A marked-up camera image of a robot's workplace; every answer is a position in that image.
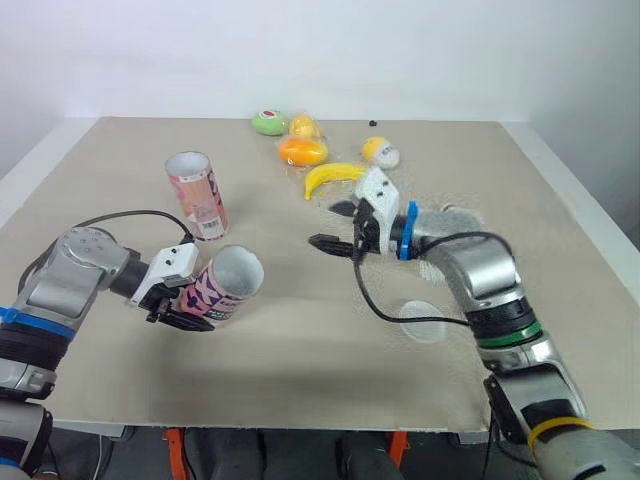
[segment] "banana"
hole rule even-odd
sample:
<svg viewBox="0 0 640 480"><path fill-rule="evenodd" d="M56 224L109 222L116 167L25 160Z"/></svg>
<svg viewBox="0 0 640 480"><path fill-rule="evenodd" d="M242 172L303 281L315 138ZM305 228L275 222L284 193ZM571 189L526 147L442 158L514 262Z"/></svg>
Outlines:
<svg viewBox="0 0 640 480"><path fill-rule="evenodd" d="M352 163L327 163L315 167L304 179L304 199L311 200L313 191L323 183L336 180L355 182L365 170L365 167Z"/></svg>

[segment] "blue ring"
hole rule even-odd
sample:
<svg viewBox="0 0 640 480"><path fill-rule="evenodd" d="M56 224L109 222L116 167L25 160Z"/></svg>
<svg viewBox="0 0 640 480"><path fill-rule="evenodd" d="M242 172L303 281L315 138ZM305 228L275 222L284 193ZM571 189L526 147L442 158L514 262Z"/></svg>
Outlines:
<svg viewBox="0 0 640 480"><path fill-rule="evenodd" d="M0 457L0 465L9 465L11 467L20 468L20 465L18 465L18 462L6 457Z"/></svg>
<svg viewBox="0 0 640 480"><path fill-rule="evenodd" d="M51 320L22 313L15 308L0 307L0 317L2 317L2 323L17 323L19 325L26 325L27 327L38 328L45 332L68 338L69 340L73 340L73 337L76 336L76 332L69 327L52 322Z"/></svg>
<svg viewBox="0 0 640 480"><path fill-rule="evenodd" d="M418 204L411 200L409 202L409 209L407 210L407 223L404 224L404 230L402 231L402 243L400 243L400 260L409 260L409 253L411 251L411 236L413 235L413 226L418 218Z"/></svg>

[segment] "white wall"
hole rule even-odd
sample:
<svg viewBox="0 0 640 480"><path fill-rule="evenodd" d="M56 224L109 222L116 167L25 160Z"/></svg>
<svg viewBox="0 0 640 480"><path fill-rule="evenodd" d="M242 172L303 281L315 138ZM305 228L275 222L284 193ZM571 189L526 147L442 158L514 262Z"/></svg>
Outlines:
<svg viewBox="0 0 640 480"><path fill-rule="evenodd" d="M0 164L62 115L529 120L640 217L637 0L0 2Z"/></svg>

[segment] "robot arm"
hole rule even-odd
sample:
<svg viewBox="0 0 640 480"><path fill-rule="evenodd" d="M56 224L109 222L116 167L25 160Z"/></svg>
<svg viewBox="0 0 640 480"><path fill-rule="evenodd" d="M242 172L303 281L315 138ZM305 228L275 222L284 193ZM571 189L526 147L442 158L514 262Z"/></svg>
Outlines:
<svg viewBox="0 0 640 480"><path fill-rule="evenodd" d="M33 475L52 428L52 416L29 398L53 391L56 369L98 292L111 290L147 320L192 331L213 327L171 300L193 282L198 250L185 243L161 250L146 264L107 232L88 227L63 234L10 309L0 309L0 479Z"/></svg>
<svg viewBox="0 0 640 480"><path fill-rule="evenodd" d="M491 371L484 386L500 429L509 441L529 445L545 479L638 478L636 452L586 421L578 389L527 301L504 240L482 232L479 220L461 209L420 212L411 202L407 215L399 215L399 193L378 167L358 181L354 203L355 211L334 208L354 217L362 238L353 248L364 244L400 260L422 257L443 272ZM333 242L326 250L349 256L348 244L320 237ZM316 240L310 239L318 246Z"/></svg>

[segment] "beige table surface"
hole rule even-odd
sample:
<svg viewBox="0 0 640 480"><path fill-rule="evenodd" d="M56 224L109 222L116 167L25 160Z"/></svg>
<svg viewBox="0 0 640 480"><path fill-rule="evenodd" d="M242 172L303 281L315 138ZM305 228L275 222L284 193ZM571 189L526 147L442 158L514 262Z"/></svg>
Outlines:
<svg viewBox="0 0 640 480"><path fill-rule="evenodd" d="M640 427L638 306L500 125L322 125L334 159L342 161L358 161L369 135L389 138L402 155L391 176L403 204L453 203L479 212L504 235L592 421ZM349 238L349 220L328 212L318 196L305 202L301 175L280 162L275 140L254 133L247 121L100 120L0 230L0 304L13 303L24 267L70 225L125 209L180 214L163 164L183 150L209 155L231 218L228 237L200 243L201 256L245 245L261 258L265 283L213 333L149 324L144 311L102 294L46 401L56 418L453 431L486 425L481 380L487 373L470 332L451 325L445 341L419 344L377 319L357 291L351 264L307 244L318 232ZM335 187L327 191L336 193ZM173 224L158 218L102 226L147 260L180 238ZM363 270L389 312L424 299L461 315L444 285L419 279L415 262L371 255Z"/></svg>

